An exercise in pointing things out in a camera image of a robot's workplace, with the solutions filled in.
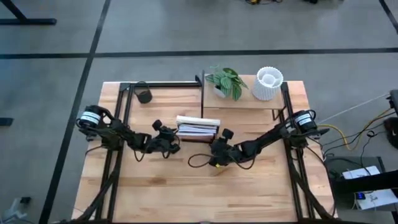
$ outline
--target white label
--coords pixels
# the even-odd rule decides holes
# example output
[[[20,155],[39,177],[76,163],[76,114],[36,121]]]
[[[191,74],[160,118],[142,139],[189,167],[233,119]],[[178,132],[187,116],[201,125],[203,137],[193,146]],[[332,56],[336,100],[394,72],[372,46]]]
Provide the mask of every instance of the white label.
[[[303,119],[303,120],[299,121],[298,124],[299,125],[303,125],[303,124],[311,122],[311,121],[312,121],[311,118],[306,118],[306,119]]]
[[[80,119],[81,120],[86,120],[86,121],[91,121],[92,123],[95,123],[95,124],[99,123],[99,121],[97,119],[94,119],[94,118],[89,117],[89,116],[82,116]]]
[[[101,118],[98,114],[93,113],[93,112],[88,112],[88,111],[85,111],[82,114],[82,116],[91,116],[92,118],[95,118],[95,119],[98,119],[98,120]]]
[[[298,123],[299,121],[301,121],[301,120],[303,120],[303,119],[305,119],[305,118],[311,118],[311,115],[308,114],[308,113],[303,114],[303,115],[299,116],[298,118],[294,119],[294,121],[295,121],[296,123]]]

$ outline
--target table leg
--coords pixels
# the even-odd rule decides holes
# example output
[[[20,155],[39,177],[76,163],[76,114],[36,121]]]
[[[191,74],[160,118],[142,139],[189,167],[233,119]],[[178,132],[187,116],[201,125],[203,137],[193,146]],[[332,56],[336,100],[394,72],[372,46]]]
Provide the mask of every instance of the table leg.
[[[28,19],[11,0],[1,0],[1,2],[17,19],[0,19],[0,25],[55,25],[57,23],[56,19]]]

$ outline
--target wooden shelf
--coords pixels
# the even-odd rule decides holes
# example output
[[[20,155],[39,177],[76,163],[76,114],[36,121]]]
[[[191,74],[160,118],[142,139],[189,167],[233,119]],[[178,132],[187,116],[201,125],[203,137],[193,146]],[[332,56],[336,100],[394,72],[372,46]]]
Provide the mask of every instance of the wooden shelf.
[[[255,75],[240,75],[249,89],[242,88],[242,97],[234,101],[232,97],[221,98],[214,94],[214,84],[205,81],[205,92],[203,97],[203,106],[205,108],[247,108],[247,109],[282,109],[284,107],[282,93],[278,94],[269,101],[258,100],[253,96],[251,90],[254,85]]]

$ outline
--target white cable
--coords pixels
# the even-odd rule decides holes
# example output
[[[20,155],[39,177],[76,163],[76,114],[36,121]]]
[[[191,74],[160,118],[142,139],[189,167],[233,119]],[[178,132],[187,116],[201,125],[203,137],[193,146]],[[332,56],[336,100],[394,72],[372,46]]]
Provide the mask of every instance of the white cable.
[[[358,104],[358,105],[352,106],[352,107],[348,108],[347,110],[343,110],[343,111],[341,111],[341,112],[339,112],[339,113],[337,113],[337,114],[335,114],[335,115],[333,115],[333,116],[330,116],[330,117],[328,117],[328,118],[326,118],[326,119],[323,119],[322,121],[319,121],[318,124],[324,123],[325,121],[327,121],[327,120],[329,120],[329,119],[332,119],[332,118],[334,118],[335,116],[339,116],[339,115],[341,115],[341,114],[343,114],[343,113],[345,113],[345,112],[348,112],[348,111],[350,111],[350,110],[352,110],[352,109],[355,109],[355,108],[357,108],[357,107],[359,107],[359,106],[362,106],[362,105],[365,105],[365,104],[367,104],[367,103],[370,103],[370,102],[372,102],[372,101],[374,101],[374,100],[376,100],[376,99],[378,99],[378,98],[381,98],[381,97],[387,96],[387,95],[389,95],[389,93],[383,94],[383,95],[381,95],[381,96],[377,96],[377,97],[375,97],[375,98],[373,98],[373,99],[370,99],[370,100],[365,101],[365,102],[363,102],[363,103],[360,103],[360,104]]]

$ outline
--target black floor stripe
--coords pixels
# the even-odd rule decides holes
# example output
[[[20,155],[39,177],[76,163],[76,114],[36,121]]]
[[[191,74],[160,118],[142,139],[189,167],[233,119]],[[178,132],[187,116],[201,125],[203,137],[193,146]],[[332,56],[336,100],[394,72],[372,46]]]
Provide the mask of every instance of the black floor stripe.
[[[94,58],[129,57],[181,57],[181,56],[239,56],[239,55],[306,55],[306,54],[375,54],[398,53],[398,47],[365,49],[287,49],[287,50],[192,50],[161,52],[105,52],[95,53]],[[0,54],[0,59],[35,58],[87,58],[89,53],[71,54]]]
[[[67,157],[70,140],[72,138],[73,128],[75,127],[75,120],[80,107],[81,99],[83,97],[83,92],[87,82],[88,74],[90,72],[91,64],[93,63],[94,53],[95,50],[97,49],[98,42],[100,40],[100,35],[104,26],[105,18],[108,13],[110,4],[111,0],[105,0],[103,10],[101,12],[101,17],[98,21],[97,29],[95,31],[94,39],[93,42],[91,43],[90,54],[85,63],[83,73],[81,74],[80,82],[76,91],[75,100],[73,101],[72,110],[70,112],[67,128],[65,130],[65,134],[62,139],[61,148],[58,154],[57,163],[55,164],[54,172],[50,182],[49,191],[47,192],[47,196],[44,202],[44,207],[40,215],[39,224],[47,224],[50,218],[52,206],[61,179],[63,165],[65,164],[65,159]]]
[[[167,52],[97,53],[95,58],[124,57],[179,57],[179,56],[234,56],[234,55],[306,55],[306,54],[373,54],[397,53],[398,47],[372,49],[293,49],[293,50],[194,50]]]
[[[89,53],[66,54],[0,54],[0,59],[35,59],[35,58],[87,58]]]
[[[388,18],[390,19],[392,25],[394,26],[397,34],[398,34],[398,22],[396,21],[394,15],[391,13],[390,9],[388,8],[388,5],[386,4],[386,2],[384,0],[379,0],[381,6],[384,9],[384,12],[386,12]]]

